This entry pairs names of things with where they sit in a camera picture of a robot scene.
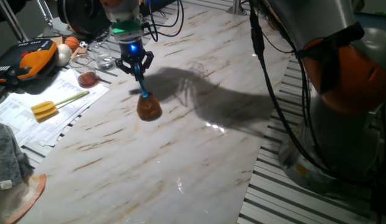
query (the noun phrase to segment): small red object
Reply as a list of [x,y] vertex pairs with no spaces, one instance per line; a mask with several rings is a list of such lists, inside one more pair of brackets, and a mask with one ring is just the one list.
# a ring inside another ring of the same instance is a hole
[[23,54],[21,54],[21,58],[24,58],[27,54],[29,54],[30,52],[24,52]]

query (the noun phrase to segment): white label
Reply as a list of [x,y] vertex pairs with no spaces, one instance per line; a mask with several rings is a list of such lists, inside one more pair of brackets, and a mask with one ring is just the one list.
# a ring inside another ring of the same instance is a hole
[[11,189],[12,181],[11,180],[1,181],[0,186],[1,186],[1,190]]

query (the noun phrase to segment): marble surface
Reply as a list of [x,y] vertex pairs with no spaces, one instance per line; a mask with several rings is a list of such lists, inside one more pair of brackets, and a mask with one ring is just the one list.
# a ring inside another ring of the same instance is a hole
[[[145,46],[162,116],[141,121],[138,84],[119,75],[36,168],[47,185],[19,223],[236,223],[273,106],[248,16],[185,13],[177,37]],[[265,58],[277,91],[290,55],[266,43]]]

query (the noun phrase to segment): blue led light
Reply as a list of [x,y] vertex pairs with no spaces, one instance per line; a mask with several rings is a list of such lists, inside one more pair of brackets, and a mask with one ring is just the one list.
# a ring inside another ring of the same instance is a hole
[[132,51],[132,52],[136,51],[136,46],[133,45],[133,44],[131,44],[131,51]]

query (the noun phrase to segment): white ball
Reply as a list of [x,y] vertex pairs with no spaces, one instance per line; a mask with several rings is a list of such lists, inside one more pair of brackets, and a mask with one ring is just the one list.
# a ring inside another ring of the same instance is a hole
[[56,66],[63,67],[68,63],[69,60],[70,60],[70,57],[66,57],[66,55],[64,54],[59,54],[59,56],[57,56],[57,59],[56,59]]
[[85,41],[81,41],[81,42],[80,42],[80,47],[81,47],[82,49],[88,48],[88,43],[86,43]]
[[70,58],[73,52],[71,51],[70,47],[65,44],[60,44],[57,46],[57,50],[59,51],[59,55],[65,55],[66,57]]
[[65,44],[60,44],[59,46],[57,46],[57,50],[59,52],[59,55],[56,59],[56,65],[59,67],[63,67],[68,63],[73,52],[71,51],[70,47]]

